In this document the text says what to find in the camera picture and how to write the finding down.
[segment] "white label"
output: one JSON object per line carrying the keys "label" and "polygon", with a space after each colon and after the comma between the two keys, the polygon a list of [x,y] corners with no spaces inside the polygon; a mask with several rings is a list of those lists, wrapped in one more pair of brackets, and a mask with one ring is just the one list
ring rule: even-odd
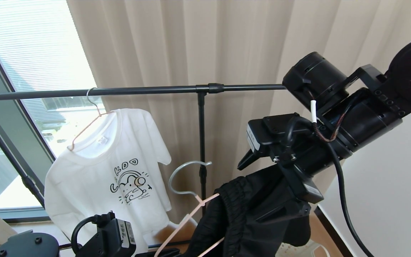
{"label": "white label", "polygon": [[132,233],[131,223],[129,223],[127,221],[125,221],[125,223],[126,223],[126,228],[127,228],[127,231],[128,231],[127,235],[129,236],[129,242],[131,244],[135,245],[136,241],[134,239],[134,234]]}
{"label": "white label", "polygon": [[128,230],[126,228],[125,221],[118,220],[118,219],[117,221],[118,221],[118,228],[120,230],[121,247],[129,248],[129,239],[128,239],[128,233],[127,233]]}
{"label": "white label", "polygon": [[104,145],[105,143],[107,143],[107,138],[102,136],[98,139],[98,143],[100,143],[101,145]]}
{"label": "white label", "polygon": [[305,188],[307,189],[307,191],[309,191],[309,192],[311,192],[311,193],[314,193],[314,194],[316,194],[316,195],[321,195],[321,193],[318,191],[318,189],[316,189],[316,188],[314,188],[314,187],[311,187],[311,186],[309,186],[309,185],[307,185],[307,184],[304,184],[304,186],[305,186]]}
{"label": "white label", "polygon": [[250,128],[249,124],[247,125],[247,141],[253,152],[255,151],[255,149],[259,150],[260,144],[258,143],[258,141],[256,141],[255,135],[253,134],[253,131]]}

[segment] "t-shirt sleeve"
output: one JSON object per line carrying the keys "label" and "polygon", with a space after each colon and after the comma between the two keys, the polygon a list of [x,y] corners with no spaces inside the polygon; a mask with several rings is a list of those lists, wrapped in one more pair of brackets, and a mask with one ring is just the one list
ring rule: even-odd
{"label": "t-shirt sleeve", "polygon": [[148,134],[152,140],[153,150],[155,151],[157,162],[168,165],[171,163],[171,156],[168,148],[164,144],[161,134],[159,133],[158,127],[149,112],[145,115],[145,122],[147,123]]}

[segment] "black baseboard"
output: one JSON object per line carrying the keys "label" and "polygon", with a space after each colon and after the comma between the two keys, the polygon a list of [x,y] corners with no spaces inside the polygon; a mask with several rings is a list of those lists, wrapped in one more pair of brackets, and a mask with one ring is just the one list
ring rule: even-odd
{"label": "black baseboard", "polygon": [[316,207],[315,209],[315,214],[320,220],[321,224],[323,227],[326,229],[328,232],[329,236],[331,236],[332,240],[336,244],[337,248],[339,248],[339,251],[344,257],[353,257],[351,254],[350,250],[348,249],[347,245],[344,243],[342,238],[339,236],[337,231],[334,229],[333,225],[330,223],[328,218],[324,215],[323,211],[321,211],[320,207]]}

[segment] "window frame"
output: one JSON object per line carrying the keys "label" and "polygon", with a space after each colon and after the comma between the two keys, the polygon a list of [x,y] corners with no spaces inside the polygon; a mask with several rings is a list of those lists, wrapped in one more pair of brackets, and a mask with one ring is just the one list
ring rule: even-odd
{"label": "window frame", "polygon": [[[8,77],[2,63],[0,60],[0,79],[5,86],[7,92],[15,92],[13,84]],[[27,110],[21,103],[21,100],[12,101],[16,106],[16,111],[21,115],[21,121],[24,122],[25,127],[28,129],[24,130],[24,133],[30,135],[30,143],[37,145],[42,149],[44,160],[49,160],[51,163],[55,161],[55,156],[50,150],[49,145],[41,135],[41,132],[37,129],[36,124],[30,118]],[[8,223],[16,222],[34,222],[34,221],[48,221],[50,218],[44,210],[44,183],[39,179],[30,164],[25,160],[25,158],[20,153],[19,149],[11,140],[10,136],[5,133],[5,129],[0,124],[0,148],[6,157],[9,159],[10,163],[13,165],[17,173],[22,177],[25,186],[31,191],[32,194],[36,196],[41,204],[41,207],[24,207],[24,208],[2,208],[0,209],[0,218],[7,221]]]}

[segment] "silver hook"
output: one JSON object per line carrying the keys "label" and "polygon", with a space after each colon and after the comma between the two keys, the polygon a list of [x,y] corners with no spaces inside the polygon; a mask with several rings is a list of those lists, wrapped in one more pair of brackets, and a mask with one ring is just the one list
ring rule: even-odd
{"label": "silver hook", "polygon": [[96,109],[98,110],[99,116],[101,116],[101,111],[99,111],[98,105],[95,104],[95,103],[93,103],[93,102],[90,100],[90,97],[88,96],[88,94],[90,93],[90,91],[91,91],[92,89],[94,89],[94,88],[97,88],[97,87],[92,87],[92,88],[88,89],[88,91],[87,91],[87,99],[88,99],[88,101],[91,102],[94,106],[96,106]]}
{"label": "silver hook", "polygon": [[184,167],[186,167],[186,166],[188,166],[188,165],[190,165],[190,164],[193,164],[193,163],[201,164],[201,165],[204,165],[204,166],[207,166],[207,165],[212,164],[211,161],[209,161],[209,162],[189,161],[189,162],[186,162],[186,163],[178,166],[178,168],[172,173],[171,177],[169,178],[169,184],[168,184],[168,185],[169,185],[169,189],[170,189],[172,192],[174,192],[174,193],[176,193],[176,194],[192,194],[192,195],[194,195],[194,196],[198,195],[197,193],[195,193],[195,192],[193,192],[193,191],[177,191],[177,190],[175,190],[175,189],[172,188],[172,180],[174,179],[174,177],[176,176],[176,174],[177,174],[181,169],[183,169]]}

